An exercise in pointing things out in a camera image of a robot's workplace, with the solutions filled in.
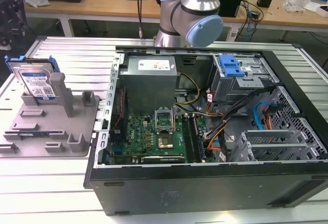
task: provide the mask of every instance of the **metal work surface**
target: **metal work surface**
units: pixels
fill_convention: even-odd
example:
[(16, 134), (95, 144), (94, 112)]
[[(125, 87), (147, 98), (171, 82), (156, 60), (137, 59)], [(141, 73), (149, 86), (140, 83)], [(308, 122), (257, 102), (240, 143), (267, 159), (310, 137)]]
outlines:
[[(49, 37), (36, 42), (27, 55), (51, 54), (66, 75), (73, 95), (93, 90), (100, 105), (94, 131), (100, 129), (115, 46), (151, 46), (152, 40)], [(326, 75), (303, 50), (292, 45), (215, 43), (218, 49), (272, 50), (286, 66), (321, 114), (328, 120)], [(19, 110), (22, 86), (11, 75), (0, 88), (0, 131), (6, 130)], [(88, 156), (80, 158), (0, 160), (1, 223), (328, 223), (328, 190), (292, 209), (239, 210), (203, 213), (107, 217), (92, 190), (83, 188)]]

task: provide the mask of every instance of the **yellow wire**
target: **yellow wire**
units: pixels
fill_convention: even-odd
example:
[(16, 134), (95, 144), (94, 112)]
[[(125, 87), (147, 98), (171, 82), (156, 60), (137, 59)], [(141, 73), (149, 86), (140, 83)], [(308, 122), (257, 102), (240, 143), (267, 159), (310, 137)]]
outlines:
[(198, 87), (198, 85), (197, 85), (197, 83), (189, 76), (189, 75), (187, 75), (187, 74), (185, 74), (185, 73), (181, 73), (181, 75), (184, 75), (185, 77), (187, 77), (195, 86), (196, 86), (196, 88), (197, 88), (197, 95), (196, 95), (196, 97), (193, 99), (193, 100), (191, 100), (191, 101), (186, 101), (186, 102), (176, 102), (176, 103), (174, 103), (175, 105), (188, 105), (188, 104), (192, 104), (192, 103), (194, 103), (194, 102), (196, 102), (198, 99), (199, 99), (199, 96), (200, 96), (200, 89), (199, 89), (199, 87)]

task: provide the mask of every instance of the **blue plastic clip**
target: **blue plastic clip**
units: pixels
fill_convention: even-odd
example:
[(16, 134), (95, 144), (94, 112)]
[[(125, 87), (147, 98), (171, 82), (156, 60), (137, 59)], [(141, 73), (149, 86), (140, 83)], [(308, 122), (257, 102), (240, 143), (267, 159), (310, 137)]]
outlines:
[(7, 65), (8, 69), (12, 73), (12, 70), (9, 66), (8, 62), (24, 62), (25, 61), (25, 56), (20, 56), (19, 58), (10, 58), (9, 56), (5, 56), (5, 64)]
[(57, 64), (56, 59), (54, 59), (54, 58), (50, 55), (48, 61), (51, 63), (51, 66), (52, 66), (52, 68), (53, 68), (53, 71), (59, 73), (60, 70), (59, 70), (59, 66), (58, 66), (58, 64)]
[(244, 77), (245, 73), (241, 70), (239, 62), (233, 55), (219, 55), (219, 64), (224, 75), (227, 77)]

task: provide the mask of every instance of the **sticker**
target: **sticker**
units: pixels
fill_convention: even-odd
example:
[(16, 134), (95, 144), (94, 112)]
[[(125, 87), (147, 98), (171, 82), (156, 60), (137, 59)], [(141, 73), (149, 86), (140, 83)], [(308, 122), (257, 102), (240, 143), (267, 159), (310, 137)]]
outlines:
[(234, 135), (229, 136), (228, 142), (235, 142), (235, 136)]
[(170, 70), (169, 60), (139, 60), (138, 70)]
[(221, 158), (222, 161), (224, 161), (224, 162), (226, 161), (227, 157), (222, 153), (222, 151), (220, 151), (220, 155), (219, 156), (220, 156), (220, 158)]
[(19, 135), (20, 136), (30, 136), (30, 137), (34, 136), (33, 133), (20, 133)]
[(241, 70), (243, 72), (248, 72), (248, 71), (252, 71), (252, 69), (250, 67), (241, 67)]
[(211, 93), (207, 94), (207, 101), (210, 103), (213, 103), (213, 94), (211, 94)]
[(22, 73), (22, 79), (34, 97), (42, 99), (53, 99), (55, 93), (47, 83), (48, 77), (45, 73)]

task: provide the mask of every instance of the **power supply label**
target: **power supply label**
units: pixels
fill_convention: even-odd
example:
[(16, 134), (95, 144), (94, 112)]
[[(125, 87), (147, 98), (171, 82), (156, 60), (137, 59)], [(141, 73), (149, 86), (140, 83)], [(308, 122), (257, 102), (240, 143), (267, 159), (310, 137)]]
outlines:
[(22, 78), (25, 85), (32, 93), (32, 95), (38, 99), (55, 99), (55, 93), (47, 83), (48, 77), (45, 73), (22, 73)]
[(138, 70), (170, 70), (169, 60), (139, 60)]

